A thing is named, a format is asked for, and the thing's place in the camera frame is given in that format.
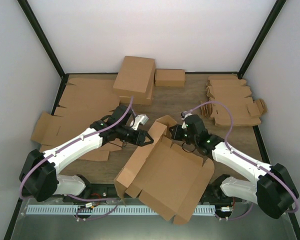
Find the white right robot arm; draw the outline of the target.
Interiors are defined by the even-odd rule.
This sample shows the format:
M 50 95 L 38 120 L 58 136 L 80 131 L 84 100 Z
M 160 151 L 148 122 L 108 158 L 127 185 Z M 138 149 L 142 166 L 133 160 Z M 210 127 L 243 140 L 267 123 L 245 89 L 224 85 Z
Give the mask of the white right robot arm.
M 239 180 L 227 176 L 212 188 L 215 200 L 222 202 L 228 197 L 240 198 L 258 205 L 273 219 L 280 218 L 291 206 L 295 206 L 296 210 L 299 208 L 299 193 L 282 164 L 270 165 L 235 149 L 222 137 L 210 134 L 196 114 L 189 113 L 182 120 L 182 124 L 169 128 L 173 140 L 193 145 L 202 155 L 212 157 L 245 178 Z

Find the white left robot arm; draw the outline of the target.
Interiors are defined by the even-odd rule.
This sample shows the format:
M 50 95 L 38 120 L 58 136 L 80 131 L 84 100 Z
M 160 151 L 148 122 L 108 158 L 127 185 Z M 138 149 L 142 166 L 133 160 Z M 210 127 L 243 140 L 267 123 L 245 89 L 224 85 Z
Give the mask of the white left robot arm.
M 60 172 L 83 155 L 118 139 L 143 147 L 154 143 L 146 130 L 139 129 L 149 120 L 145 114 L 135 115 L 131 106 L 119 105 L 111 115 L 94 121 L 84 132 L 55 148 L 41 152 L 32 150 L 21 170 L 19 189 L 43 202 L 55 195 L 66 195 L 81 202 L 92 196 L 91 184 L 82 175 Z

